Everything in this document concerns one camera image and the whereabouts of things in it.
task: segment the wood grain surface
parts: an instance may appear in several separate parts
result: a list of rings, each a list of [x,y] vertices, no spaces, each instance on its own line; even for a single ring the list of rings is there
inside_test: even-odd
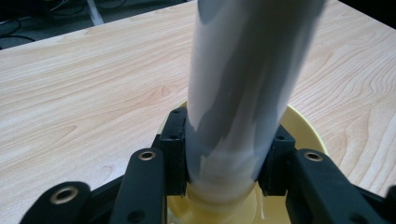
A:
[[[0,51],[0,214],[123,174],[186,100],[194,2]],[[290,104],[352,181],[396,184],[396,31],[329,1]]]

